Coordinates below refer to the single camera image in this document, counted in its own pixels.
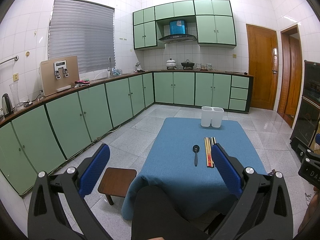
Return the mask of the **person right hand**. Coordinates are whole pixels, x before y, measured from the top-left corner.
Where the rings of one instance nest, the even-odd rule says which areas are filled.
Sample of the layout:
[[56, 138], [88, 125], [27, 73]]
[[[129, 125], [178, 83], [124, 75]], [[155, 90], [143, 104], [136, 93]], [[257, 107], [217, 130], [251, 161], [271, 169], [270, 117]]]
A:
[[313, 190], [315, 194], [308, 205], [303, 221], [298, 228], [298, 232], [302, 231], [302, 229], [306, 226], [308, 221], [311, 219], [313, 213], [316, 211], [317, 207], [319, 206], [319, 189], [317, 187], [314, 187]]

